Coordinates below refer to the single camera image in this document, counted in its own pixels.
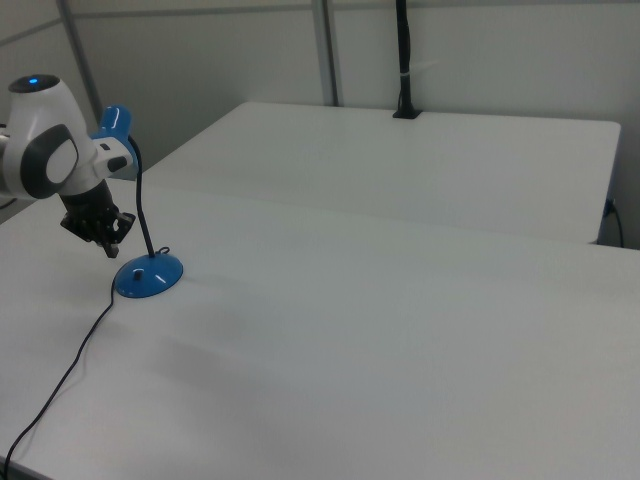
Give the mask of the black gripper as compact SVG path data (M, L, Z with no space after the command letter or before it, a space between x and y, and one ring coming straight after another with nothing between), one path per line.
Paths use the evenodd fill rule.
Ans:
M80 194L62 195L66 214L61 226L87 242L102 244L106 256L115 259L118 244L128 235L136 216L115 205L106 182Z

